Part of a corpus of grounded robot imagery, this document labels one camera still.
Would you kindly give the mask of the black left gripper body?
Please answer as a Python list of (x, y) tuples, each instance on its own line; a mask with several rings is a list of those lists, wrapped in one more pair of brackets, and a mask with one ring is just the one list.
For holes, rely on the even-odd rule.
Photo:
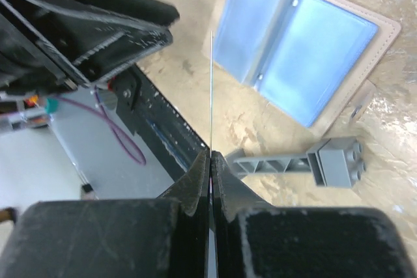
[(1, 93), (55, 94), (78, 88), (73, 23), (45, 9), (1, 0)]

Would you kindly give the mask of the beige card holder wallet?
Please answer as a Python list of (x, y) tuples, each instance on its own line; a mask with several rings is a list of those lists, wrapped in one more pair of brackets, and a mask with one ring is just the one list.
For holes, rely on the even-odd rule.
[(216, 0), (203, 53), (320, 137), (400, 31), (348, 0)]

